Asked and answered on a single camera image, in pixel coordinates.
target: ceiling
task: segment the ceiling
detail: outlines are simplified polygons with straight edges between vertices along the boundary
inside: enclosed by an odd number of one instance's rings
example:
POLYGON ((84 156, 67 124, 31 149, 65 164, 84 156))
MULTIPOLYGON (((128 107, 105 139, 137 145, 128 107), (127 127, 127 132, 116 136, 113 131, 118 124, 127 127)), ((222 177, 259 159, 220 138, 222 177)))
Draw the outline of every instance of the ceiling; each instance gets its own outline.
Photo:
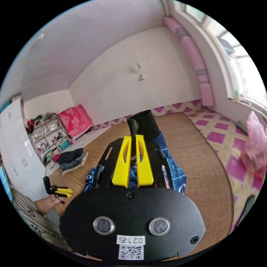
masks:
POLYGON ((94 0, 62 13, 21 50, 2 85, 0 104, 17 92, 27 101, 69 89, 106 49, 132 34, 163 26, 164 15, 161 0, 94 0))

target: qr code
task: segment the qr code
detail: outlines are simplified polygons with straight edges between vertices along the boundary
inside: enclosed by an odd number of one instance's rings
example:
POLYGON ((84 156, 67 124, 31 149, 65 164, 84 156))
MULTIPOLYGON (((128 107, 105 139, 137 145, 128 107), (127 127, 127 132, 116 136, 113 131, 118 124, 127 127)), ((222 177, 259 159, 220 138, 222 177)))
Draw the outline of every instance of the qr code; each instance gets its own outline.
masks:
POLYGON ((120 245, 119 259, 125 259, 125 260, 144 259, 144 246, 120 245))

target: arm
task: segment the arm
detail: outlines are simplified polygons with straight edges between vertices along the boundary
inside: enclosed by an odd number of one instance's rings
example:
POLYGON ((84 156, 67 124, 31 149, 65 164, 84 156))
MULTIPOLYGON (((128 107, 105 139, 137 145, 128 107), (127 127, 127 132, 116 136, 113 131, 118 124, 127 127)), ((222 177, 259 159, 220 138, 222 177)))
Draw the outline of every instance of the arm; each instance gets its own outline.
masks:
POLYGON ((35 201, 35 205, 42 215, 46 215, 62 200, 64 200, 64 198, 49 195, 48 197, 35 201))

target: white cabinet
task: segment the white cabinet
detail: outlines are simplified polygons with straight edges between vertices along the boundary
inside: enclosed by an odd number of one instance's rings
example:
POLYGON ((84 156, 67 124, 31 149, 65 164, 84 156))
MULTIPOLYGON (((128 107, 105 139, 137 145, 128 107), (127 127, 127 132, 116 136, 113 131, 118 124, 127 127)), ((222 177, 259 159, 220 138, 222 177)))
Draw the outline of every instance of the white cabinet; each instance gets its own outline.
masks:
POLYGON ((0 150, 10 182, 32 201, 46 197, 46 169, 25 129, 20 98, 1 113, 0 120, 0 150))

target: shelf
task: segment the shelf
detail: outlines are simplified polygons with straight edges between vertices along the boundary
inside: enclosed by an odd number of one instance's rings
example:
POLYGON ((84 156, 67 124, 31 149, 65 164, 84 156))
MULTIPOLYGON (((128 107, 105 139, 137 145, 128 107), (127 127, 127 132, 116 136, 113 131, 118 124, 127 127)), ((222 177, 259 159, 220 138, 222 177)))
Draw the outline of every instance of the shelf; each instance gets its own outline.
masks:
POLYGON ((60 129, 60 128, 62 128, 62 126, 58 126, 58 127, 57 127, 57 128, 55 128, 54 130, 52 130, 52 131, 50 131, 50 132, 46 133, 44 136, 47 136, 47 135, 49 135, 49 134, 51 134, 51 133, 55 132, 57 129, 60 129))
POLYGON ((60 129, 60 128, 62 128, 62 126, 58 126, 58 127, 55 128, 54 130, 52 130, 52 131, 50 131, 50 132, 44 134, 42 137, 40 137, 40 138, 38 138, 38 139, 36 139, 36 140, 33 140, 33 143, 35 144, 36 142, 40 141, 40 140, 41 140, 42 138, 44 138, 45 136, 47 136, 47 135, 49 135, 49 134, 55 132, 57 129, 60 129))
POLYGON ((33 143, 35 144, 36 142, 42 140, 44 137, 45 137, 45 135, 43 135, 42 137, 40 137, 40 138, 38 138, 38 139, 36 139, 36 140, 33 140, 33 143))
POLYGON ((56 116, 56 117, 54 117, 54 118, 52 118, 52 119, 46 120, 45 122, 43 122, 43 123, 38 124, 37 126, 35 126, 35 127, 33 128, 33 130, 39 128, 40 126, 44 126, 44 125, 45 125, 47 122, 49 122, 49 121, 57 120, 57 119, 58 119, 58 116, 56 116))
POLYGON ((45 149, 43 149, 43 150, 40 151, 40 152, 39 152, 38 149, 37 149, 38 153, 39 153, 39 154, 43 153, 44 151, 48 150, 48 149, 49 149, 50 147, 52 147, 53 145, 56 145, 59 141, 63 140, 64 138, 66 138, 66 136, 63 136, 62 138, 58 139, 56 142, 50 144, 48 147, 46 147, 45 149))

